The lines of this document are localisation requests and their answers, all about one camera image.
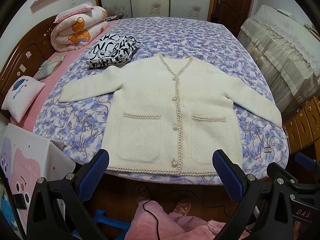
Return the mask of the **beige covered furniture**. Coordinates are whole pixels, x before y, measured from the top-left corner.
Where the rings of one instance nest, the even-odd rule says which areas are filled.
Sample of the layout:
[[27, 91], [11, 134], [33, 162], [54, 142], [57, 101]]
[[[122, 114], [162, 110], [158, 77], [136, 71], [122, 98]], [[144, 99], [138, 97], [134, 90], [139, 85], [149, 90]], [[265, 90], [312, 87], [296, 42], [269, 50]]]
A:
[[284, 118], [319, 96], [319, 40], [284, 12], [263, 4], [238, 35]]

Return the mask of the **pink fleece pajama legs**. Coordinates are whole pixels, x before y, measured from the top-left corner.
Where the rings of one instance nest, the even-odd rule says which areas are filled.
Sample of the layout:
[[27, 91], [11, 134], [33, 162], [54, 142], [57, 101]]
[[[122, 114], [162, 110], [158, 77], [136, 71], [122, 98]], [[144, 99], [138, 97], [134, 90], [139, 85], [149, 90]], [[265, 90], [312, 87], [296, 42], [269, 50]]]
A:
[[225, 223], [166, 213], [154, 200], [137, 207], [125, 239], [214, 239]]

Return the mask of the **cream knit cardigan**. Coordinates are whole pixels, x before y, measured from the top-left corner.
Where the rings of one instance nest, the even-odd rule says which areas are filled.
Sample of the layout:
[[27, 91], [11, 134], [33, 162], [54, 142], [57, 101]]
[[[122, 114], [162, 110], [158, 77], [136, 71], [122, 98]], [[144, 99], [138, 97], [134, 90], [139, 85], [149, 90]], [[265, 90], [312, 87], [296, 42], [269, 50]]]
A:
[[59, 101], [77, 102], [112, 93], [102, 148], [108, 169], [178, 176], [215, 174], [212, 156], [223, 150], [242, 163], [239, 105], [282, 124], [276, 105], [212, 64], [161, 55], [71, 81]]

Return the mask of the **small pink embroidered pillow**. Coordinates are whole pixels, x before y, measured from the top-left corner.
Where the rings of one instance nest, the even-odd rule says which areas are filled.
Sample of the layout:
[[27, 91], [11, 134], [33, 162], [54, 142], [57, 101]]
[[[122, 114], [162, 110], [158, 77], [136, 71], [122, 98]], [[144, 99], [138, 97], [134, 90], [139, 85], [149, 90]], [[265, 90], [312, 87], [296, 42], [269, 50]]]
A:
[[18, 78], [8, 90], [1, 109], [9, 111], [16, 122], [20, 123], [45, 85], [30, 76]]

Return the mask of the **rolled bear print quilt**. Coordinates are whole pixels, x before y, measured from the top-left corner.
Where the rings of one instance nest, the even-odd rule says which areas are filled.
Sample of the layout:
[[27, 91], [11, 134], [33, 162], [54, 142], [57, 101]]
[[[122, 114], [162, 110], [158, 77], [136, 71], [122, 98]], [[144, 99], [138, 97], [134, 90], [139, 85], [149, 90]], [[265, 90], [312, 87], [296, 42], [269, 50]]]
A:
[[56, 16], [50, 35], [53, 48], [59, 52], [80, 49], [93, 41], [107, 27], [107, 11], [90, 2], [82, 3]]

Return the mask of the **dark wooden door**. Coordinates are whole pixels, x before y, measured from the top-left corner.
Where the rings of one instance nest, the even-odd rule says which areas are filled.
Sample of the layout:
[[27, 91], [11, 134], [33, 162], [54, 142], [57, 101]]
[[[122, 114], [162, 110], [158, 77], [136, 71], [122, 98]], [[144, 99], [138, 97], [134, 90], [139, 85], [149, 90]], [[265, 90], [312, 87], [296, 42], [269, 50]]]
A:
[[252, 0], [216, 0], [214, 16], [216, 22], [224, 25], [235, 37], [247, 19]]

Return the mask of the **purple cat print blanket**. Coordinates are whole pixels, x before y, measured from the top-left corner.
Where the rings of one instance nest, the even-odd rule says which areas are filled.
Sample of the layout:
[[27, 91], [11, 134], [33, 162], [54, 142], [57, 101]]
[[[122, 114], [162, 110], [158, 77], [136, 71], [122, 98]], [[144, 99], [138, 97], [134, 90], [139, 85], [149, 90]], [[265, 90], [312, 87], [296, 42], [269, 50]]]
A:
[[[247, 50], [223, 25], [187, 18], [128, 18], [114, 22], [107, 34], [134, 36], [140, 46], [133, 60], [157, 54], [173, 58], [194, 56], [242, 79], [266, 98], [273, 98]], [[89, 49], [84, 50], [57, 81], [32, 131], [48, 139], [63, 140], [64, 154], [79, 164], [87, 163], [99, 149], [112, 102], [111, 94], [83, 103], [62, 105], [58, 102], [62, 87], [69, 81], [98, 73], [86, 64]], [[240, 125], [244, 171], [263, 179], [267, 176], [268, 164], [275, 162], [285, 167], [289, 147], [284, 130], [240, 106], [235, 106], [234, 111]]]

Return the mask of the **black white folded garment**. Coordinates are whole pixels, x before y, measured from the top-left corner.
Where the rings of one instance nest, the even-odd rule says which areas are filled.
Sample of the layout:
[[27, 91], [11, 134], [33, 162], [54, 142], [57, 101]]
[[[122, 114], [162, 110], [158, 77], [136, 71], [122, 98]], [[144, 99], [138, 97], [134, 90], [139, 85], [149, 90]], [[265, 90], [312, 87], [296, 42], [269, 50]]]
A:
[[140, 46], [132, 35], [107, 34], [91, 46], [86, 53], [86, 63], [91, 69], [123, 66], [129, 63]]

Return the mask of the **orange wooden drawer cabinet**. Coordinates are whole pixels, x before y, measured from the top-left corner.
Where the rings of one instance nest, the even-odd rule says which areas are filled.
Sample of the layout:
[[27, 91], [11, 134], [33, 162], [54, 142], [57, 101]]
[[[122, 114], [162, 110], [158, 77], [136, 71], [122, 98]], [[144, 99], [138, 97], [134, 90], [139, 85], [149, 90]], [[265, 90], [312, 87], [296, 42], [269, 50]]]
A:
[[289, 153], [303, 151], [319, 160], [319, 99], [313, 96], [303, 108], [284, 123]]

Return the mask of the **right floral slipper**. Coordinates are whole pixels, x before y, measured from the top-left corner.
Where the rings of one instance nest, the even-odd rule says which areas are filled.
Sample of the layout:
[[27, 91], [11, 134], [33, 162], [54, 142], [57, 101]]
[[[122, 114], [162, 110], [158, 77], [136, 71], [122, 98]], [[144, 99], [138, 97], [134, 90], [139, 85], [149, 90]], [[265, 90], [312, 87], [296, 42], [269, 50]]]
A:
[[191, 200], [189, 197], [184, 197], [177, 202], [173, 212], [179, 213], [183, 216], [187, 216], [190, 210], [191, 210]]

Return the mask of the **grey star cushion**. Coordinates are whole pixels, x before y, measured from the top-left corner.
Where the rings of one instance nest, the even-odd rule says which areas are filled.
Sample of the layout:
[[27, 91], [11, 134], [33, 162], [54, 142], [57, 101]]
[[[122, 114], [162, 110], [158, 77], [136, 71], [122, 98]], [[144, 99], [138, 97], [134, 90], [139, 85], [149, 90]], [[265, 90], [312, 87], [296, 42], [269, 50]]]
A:
[[59, 54], [56, 57], [52, 58], [51, 60], [44, 61], [44, 63], [41, 64], [37, 73], [34, 75], [34, 79], [40, 81], [52, 75], [53, 72], [57, 70], [58, 66], [65, 59], [65, 57], [66, 57], [65, 54]]

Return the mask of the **dark wooden headboard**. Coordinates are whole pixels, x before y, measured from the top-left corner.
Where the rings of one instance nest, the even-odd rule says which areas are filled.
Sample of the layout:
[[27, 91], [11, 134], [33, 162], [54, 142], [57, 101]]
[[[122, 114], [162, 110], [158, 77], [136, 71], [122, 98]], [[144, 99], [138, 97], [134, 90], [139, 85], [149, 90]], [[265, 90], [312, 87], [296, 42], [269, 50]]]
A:
[[1, 103], [9, 88], [23, 75], [34, 76], [54, 53], [50, 36], [56, 26], [51, 16], [31, 28], [16, 44], [1, 70]]

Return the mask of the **floral slipper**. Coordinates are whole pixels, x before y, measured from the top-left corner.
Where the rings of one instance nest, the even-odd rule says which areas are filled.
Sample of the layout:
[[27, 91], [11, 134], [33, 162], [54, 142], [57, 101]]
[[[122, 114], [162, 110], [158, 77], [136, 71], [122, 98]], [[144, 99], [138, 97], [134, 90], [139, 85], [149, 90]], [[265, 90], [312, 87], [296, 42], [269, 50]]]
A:
[[135, 197], [138, 205], [142, 205], [150, 201], [150, 193], [148, 188], [143, 184], [137, 185], [135, 188]]
[[183, 216], [187, 216], [190, 210], [191, 210], [191, 200], [189, 197], [184, 197], [177, 202], [173, 212], [179, 213]]

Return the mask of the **left floral slipper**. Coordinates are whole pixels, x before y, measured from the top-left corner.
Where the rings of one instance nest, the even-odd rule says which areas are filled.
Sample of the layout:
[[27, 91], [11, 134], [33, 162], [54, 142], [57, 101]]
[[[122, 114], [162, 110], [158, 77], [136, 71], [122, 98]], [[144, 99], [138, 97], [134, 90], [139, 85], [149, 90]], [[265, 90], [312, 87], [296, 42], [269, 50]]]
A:
[[142, 205], [150, 201], [150, 193], [148, 188], [143, 184], [137, 185], [135, 188], [135, 197], [138, 205]]

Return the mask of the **pink cartoon cardboard box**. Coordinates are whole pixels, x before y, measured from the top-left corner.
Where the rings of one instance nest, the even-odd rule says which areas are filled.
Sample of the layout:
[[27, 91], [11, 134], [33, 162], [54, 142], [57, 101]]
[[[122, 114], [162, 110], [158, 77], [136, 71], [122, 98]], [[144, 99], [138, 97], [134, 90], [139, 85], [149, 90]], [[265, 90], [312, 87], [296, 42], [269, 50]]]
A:
[[23, 229], [37, 179], [60, 180], [75, 169], [75, 162], [62, 151], [65, 143], [41, 137], [8, 124], [1, 130], [1, 168], [12, 194], [21, 194], [26, 205], [18, 210]]

